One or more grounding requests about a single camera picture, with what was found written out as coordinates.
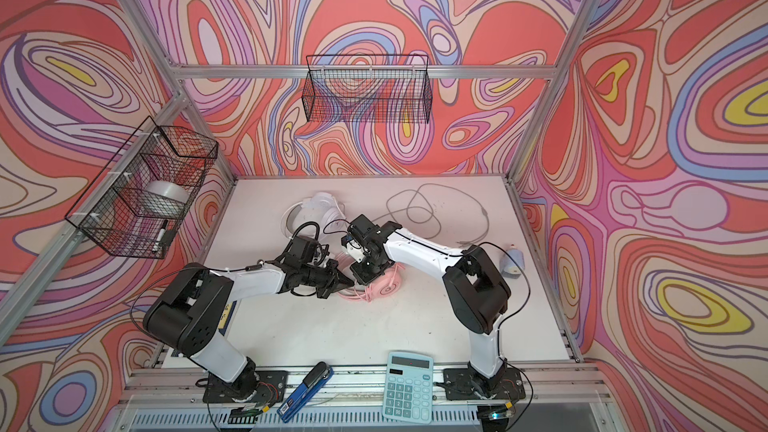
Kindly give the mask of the pink cat-ear headphones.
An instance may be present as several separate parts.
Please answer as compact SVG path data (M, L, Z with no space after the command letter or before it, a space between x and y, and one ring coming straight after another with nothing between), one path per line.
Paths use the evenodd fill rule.
M370 284L360 287L353 286L338 292L338 295L348 301L367 303L389 297L401 288L403 270L403 265L396 263Z

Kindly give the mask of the white headphones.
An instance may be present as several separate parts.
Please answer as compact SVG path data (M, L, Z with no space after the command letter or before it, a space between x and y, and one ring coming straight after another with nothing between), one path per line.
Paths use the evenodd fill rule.
M286 238L305 222L316 222L320 236L344 232L347 227L345 206L330 193L317 192L311 197L290 205L280 219L282 233Z

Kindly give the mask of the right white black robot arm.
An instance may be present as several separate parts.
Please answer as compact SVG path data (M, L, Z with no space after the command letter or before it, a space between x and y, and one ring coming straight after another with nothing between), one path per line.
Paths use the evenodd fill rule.
M501 356L499 324L511 290L479 245L453 248L420 237L401 224L379 226L359 215L348 223L341 245L354 259L354 278L369 285L396 264L415 268L445 287L454 316L468 330L467 375L472 393L490 398L501 386L507 361Z

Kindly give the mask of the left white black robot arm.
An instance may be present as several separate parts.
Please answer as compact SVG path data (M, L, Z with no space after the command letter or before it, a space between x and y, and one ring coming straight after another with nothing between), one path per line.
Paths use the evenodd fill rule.
M298 287L311 287L314 297L327 299L353 286L326 246L292 239L276 258L241 268L187 264L146 311L142 328L205 369L228 399L247 402L255 398L260 377L254 361L219 330L226 306L257 296L294 295Z

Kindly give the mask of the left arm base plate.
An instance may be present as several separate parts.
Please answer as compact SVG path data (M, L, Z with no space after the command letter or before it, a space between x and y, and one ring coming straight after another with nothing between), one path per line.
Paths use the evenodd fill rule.
M281 402L285 396L288 371L257 370L250 377L227 383L208 373L203 392L206 404L261 404Z

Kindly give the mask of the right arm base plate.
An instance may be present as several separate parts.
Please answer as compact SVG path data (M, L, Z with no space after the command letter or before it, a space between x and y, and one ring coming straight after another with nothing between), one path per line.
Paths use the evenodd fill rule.
M442 388L449 401L507 400L516 403L527 394L521 373L512 367L502 367L487 378L469 366L443 370Z

